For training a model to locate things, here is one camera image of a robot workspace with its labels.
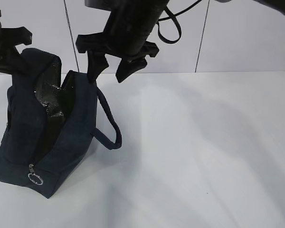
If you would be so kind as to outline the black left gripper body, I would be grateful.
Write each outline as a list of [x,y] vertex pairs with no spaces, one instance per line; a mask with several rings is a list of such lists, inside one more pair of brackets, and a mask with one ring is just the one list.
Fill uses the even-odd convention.
[[21,44],[32,44],[32,33],[25,27],[3,28],[0,22],[0,73],[26,74],[29,71],[27,62],[16,49]]

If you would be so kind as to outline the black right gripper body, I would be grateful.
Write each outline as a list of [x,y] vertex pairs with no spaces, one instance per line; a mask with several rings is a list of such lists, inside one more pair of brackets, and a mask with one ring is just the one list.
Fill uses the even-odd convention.
[[85,6],[111,12],[100,44],[121,55],[138,54],[159,19],[155,0],[86,0]]

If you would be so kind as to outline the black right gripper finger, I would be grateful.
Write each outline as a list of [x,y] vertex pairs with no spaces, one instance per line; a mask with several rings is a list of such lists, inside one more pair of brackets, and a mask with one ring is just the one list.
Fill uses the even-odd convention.
[[95,82],[98,76],[109,67],[105,53],[87,51],[88,69],[87,77],[89,82]]
[[134,60],[128,60],[123,58],[116,71],[116,79],[118,83],[123,82],[129,76],[135,72],[144,69],[147,66],[147,61],[145,57],[140,57]]

